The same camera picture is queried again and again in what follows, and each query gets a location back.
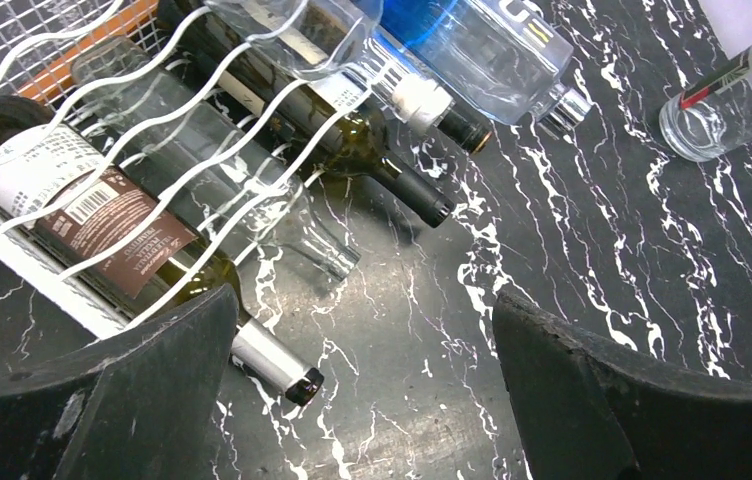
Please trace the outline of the green wine bottle grey foil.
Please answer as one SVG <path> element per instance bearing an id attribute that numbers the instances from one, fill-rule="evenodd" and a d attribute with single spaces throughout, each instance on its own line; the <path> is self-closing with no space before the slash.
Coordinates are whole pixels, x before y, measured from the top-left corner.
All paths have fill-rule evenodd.
<path id="1" fill-rule="evenodd" d="M 172 309 L 218 287 L 238 288 L 229 258 L 197 267 L 208 242 L 76 130 L 38 102 L 0 96 L 0 210 L 23 218 L 65 266 L 90 261 L 82 276 L 136 316 L 164 300 Z"/>

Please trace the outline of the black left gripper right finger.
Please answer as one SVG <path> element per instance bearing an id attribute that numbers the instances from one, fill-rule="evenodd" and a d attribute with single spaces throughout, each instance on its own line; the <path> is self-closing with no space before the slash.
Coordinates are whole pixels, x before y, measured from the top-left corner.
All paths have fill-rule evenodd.
<path id="1" fill-rule="evenodd" d="M 752 479 L 752 383 L 633 351 L 515 292 L 492 313 L 536 479 Z"/>

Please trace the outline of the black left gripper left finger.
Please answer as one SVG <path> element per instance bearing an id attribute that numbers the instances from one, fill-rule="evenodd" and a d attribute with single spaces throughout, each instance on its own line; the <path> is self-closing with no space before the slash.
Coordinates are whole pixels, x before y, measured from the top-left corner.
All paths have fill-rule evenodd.
<path id="1" fill-rule="evenodd" d="M 224 285 L 0 375 L 0 479 L 197 479 L 235 335 Z"/>

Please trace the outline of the clear square bottle gold cap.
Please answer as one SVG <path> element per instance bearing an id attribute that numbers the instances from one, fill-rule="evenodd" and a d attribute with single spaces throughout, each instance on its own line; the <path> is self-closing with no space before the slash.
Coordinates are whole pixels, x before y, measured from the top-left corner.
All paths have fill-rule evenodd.
<path id="1" fill-rule="evenodd" d="M 314 89 L 346 75 L 419 135 L 433 130 L 469 154 L 489 127 L 402 53 L 379 25 L 380 1 L 210 1 L 250 45 Z"/>

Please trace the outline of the dark green tall wine bottle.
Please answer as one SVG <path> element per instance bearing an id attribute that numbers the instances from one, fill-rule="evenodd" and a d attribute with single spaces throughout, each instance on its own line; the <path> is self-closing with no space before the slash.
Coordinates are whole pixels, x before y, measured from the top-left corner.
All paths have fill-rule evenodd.
<path id="1" fill-rule="evenodd" d="M 201 8 L 207 13 L 181 37 L 192 52 L 219 65 L 246 45 L 226 71 L 264 102 L 301 83 L 275 108 L 270 125 L 277 133 L 291 126 L 296 134 L 290 141 L 299 148 L 316 139 L 315 165 L 376 180 L 431 227 L 450 216 L 454 202 L 390 151 L 384 114 L 342 72 L 361 65 L 382 2 L 161 1 L 156 20 L 173 31 Z"/>

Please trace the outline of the large clear bottle white cap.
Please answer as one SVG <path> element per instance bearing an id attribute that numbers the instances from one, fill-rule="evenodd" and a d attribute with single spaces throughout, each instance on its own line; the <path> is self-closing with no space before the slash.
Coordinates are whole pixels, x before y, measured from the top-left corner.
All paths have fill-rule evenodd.
<path id="1" fill-rule="evenodd" d="M 702 163 L 752 141 L 752 44 L 660 109 L 665 142 Z"/>

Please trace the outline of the small clear glass bottle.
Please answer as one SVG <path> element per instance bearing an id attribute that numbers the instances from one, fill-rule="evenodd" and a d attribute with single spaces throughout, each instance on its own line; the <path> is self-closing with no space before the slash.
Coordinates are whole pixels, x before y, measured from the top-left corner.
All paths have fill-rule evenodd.
<path id="1" fill-rule="evenodd" d="M 182 78 L 186 70 L 184 59 L 176 58 L 137 80 L 93 90 L 84 101 L 113 132 L 125 134 L 194 97 L 194 90 Z M 125 160 L 120 167 L 138 185 L 158 195 L 194 166 L 234 146 L 243 135 L 242 128 L 201 101 L 183 116 L 136 134 L 129 147 L 143 156 L 133 162 Z M 168 207 L 197 230 L 216 235 L 238 210 L 258 198 L 259 203 L 223 241 L 222 250 L 234 255 L 242 241 L 287 248 L 332 279 L 343 280 L 357 264 L 358 253 L 316 218 L 308 190 L 297 176 L 279 180 L 285 172 L 277 156 L 252 141 L 189 180 Z"/>

